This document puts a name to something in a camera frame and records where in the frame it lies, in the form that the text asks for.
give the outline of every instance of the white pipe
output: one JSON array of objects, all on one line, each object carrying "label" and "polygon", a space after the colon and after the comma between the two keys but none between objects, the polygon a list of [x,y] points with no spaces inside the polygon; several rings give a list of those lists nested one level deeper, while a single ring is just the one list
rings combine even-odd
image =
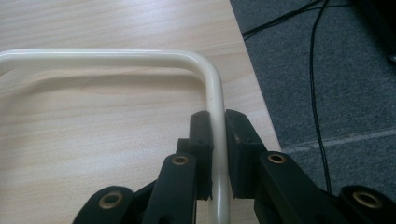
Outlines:
[{"label": "white pipe", "polygon": [[221,78],[203,56],[184,50],[149,49],[16,49],[0,52],[0,76],[26,66],[146,66],[190,70],[202,76],[207,111],[213,131],[213,201],[209,201],[209,223],[230,223],[227,143]]}]

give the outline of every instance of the curved white rod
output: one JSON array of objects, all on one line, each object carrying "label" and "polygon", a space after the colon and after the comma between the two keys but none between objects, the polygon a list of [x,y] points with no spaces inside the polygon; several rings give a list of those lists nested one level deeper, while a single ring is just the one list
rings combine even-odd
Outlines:
[{"label": "curved white rod", "polygon": [[16,49],[0,52],[0,76],[25,66],[146,66],[183,68],[201,75],[213,130],[213,201],[210,223],[230,223],[224,102],[219,72],[203,56],[184,50],[150,49]]}]

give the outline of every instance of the wire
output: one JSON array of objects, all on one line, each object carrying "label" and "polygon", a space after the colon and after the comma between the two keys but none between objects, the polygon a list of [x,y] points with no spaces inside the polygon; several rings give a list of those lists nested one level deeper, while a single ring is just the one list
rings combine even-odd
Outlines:
[{"label": "wire", "polygon": [[[247,41],[251,37],[256,35],[258,32],[260,32],[262,30],[265,30],[265,29],[268,29],[270,27],[276,26],[276,25],[278,25],[278,24],[290,19],[293,16],[297,16],[297,15],[303,14],[303,13],[308,12],[308,11],[321,9],[321,7],[312,7],[314,4],[318,3],[319,1],[320,0],[312,2],[310,4],[307,4],[307,5],[299,8],[299,9],[290,11],[290,12],[284,14],[283,16],[280,16],[280,17],[278,17],[278,18],[276,18],[276,19],[274,19],[272,21],[268,21],[265,24],[262,24],[262,25],[260,25],[258,27],[255,27],[253,29],[247,30],[244,33],[242,33],[242,37],[244,37],[244,40]],[[330,7],[351,7],[353,5],[354,4],[351,3],[351,4],[344,4],[344,5],[326,6],[326,8],[330,8]]]},{"label": "wire", "polygon": [[315,20],[314,26],[312,27],[311,47],[310,47],[310,52],[309,52],[309,77],[310,77],[310,83],[311,83],[312,113],[314,114],[315,129],[317,131],[319,149],[320,149],[320,154],[321,154],[322,163],[323,163],[324,177],[325,177],[325,180],[326,180],[326,190],[327,190],[328,193],[332,194],[332,183],[331,183],[331,180],[330,180],[329,166],[327,164],[326,150],[325,150],[325,148],[323,146],[323,141],[322,141],[322,137],[321,137],[321,133],[320,133],[318,111],[317,111],[317,99],[316,99],[316,93],[315,93],[315,80],[314,80],[315,34],[317,32],[317,27],[318,27],[320,18],[321,18],[322,14],[323,14],[323,11],[326,8],[328,3],[329,3],[329,0],[325,0],[325,2],[323,3],[323,6],[320,8],[320,12],[319,12],[319,14],[317,16],[317,19]]}]

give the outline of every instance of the table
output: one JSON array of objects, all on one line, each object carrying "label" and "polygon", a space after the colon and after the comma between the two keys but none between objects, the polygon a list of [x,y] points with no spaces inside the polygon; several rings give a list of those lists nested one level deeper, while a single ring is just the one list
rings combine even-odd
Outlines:
[{"label": "table", "polygon": [[[226,108],[280,150],[228,1],[9,1],[0,50],[187,49],[219,70]],[[180,69],[21,68],[0,80],[0,223],[70,223],[97,190],[157,178],[205,90]],[[207,222],[206,202],[197,223]],[[232,223],[257,223],[231,200]]]}]

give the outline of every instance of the wooden tabletop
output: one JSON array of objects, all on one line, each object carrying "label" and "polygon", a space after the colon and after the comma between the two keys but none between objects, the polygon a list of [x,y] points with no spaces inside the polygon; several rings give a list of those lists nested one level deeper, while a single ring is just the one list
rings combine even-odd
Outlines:
[{"label": "wooden tabletop", "polygon": [[[227,0],[1,1],[0,51],[186,49],[219,70],[224,103],[280,150]],[[138,190],[205,110],[205,89],[179,69],[20,68],[0,79],[0,223],[71,223],[97,190]],[[206,202],[197,223],[207,222]],[[231,200],[232,223],[257,223]]]}]

